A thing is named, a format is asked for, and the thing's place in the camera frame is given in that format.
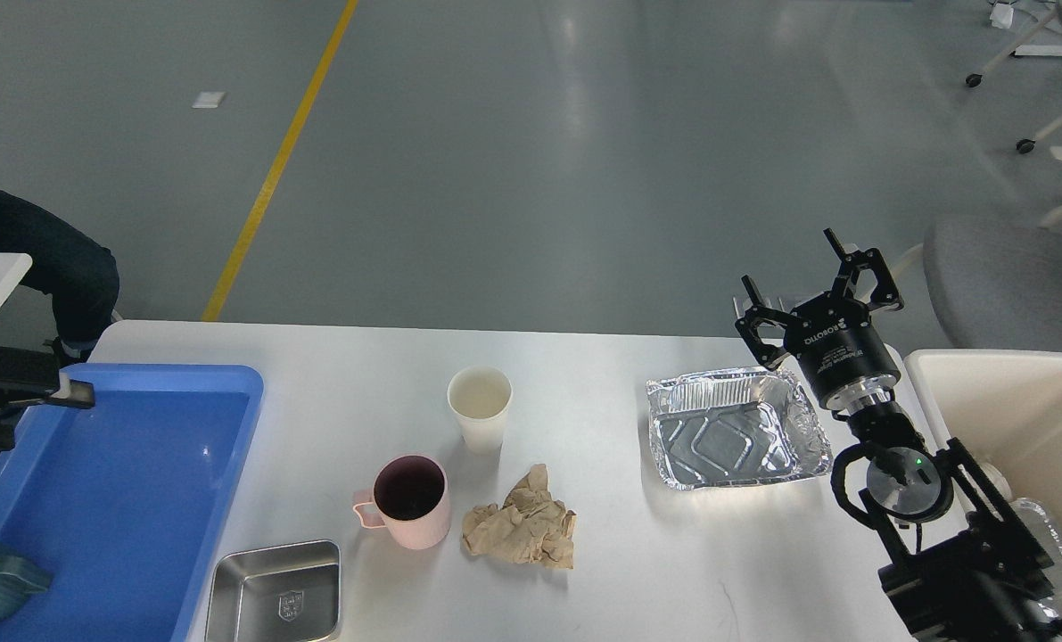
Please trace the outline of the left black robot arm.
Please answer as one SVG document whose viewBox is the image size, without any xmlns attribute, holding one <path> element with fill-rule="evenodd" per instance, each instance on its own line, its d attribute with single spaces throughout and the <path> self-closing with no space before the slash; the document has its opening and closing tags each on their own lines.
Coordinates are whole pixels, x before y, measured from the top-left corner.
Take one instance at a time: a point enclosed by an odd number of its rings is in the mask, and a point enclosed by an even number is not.
<svg viewBox="0 0 1062 642">
<path fill-rule="evenodd" d="M 95 407 L 95 386 L 62 371 L 54 354 L 0 346 L 0 451 L 14 448 L 14 428 L 1 415 L 37 405 Z"/>
</svg>

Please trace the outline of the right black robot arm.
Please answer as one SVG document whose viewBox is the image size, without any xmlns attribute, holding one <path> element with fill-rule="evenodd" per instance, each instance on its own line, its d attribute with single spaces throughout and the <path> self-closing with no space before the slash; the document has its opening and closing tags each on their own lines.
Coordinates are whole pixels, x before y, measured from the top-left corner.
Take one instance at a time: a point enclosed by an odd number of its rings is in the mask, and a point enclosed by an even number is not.
<svg viewBox="0 0 1062 642">
<path fill-rule="evenodd" d="M 898 310 L 881 251 L 843 245 L 825 230 L 839 271 L 830 287 L 789 310 L 743 276 L 748 309 L 735 327 L 755 361 L 795 358 L 819 405 L 856 443 L 833 459 L 832 491 L 880 538 L 885 596 L 918 641 L 1060 641 L 1055 561 L 958 439 L 930 452 L 901 407 L 901 374 L 872 316 Z"/>
</svg>

